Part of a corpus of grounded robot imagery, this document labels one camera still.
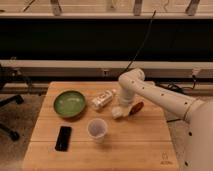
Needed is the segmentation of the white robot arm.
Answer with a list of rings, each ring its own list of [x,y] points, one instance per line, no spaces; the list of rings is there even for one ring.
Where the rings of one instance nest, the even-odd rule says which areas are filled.
[[[121,74],[119,102],[130,105],[136,94],[175,114],[189,124],[183,171],[213,171],[213,100],[167,90],[144,81],[140,68]]]

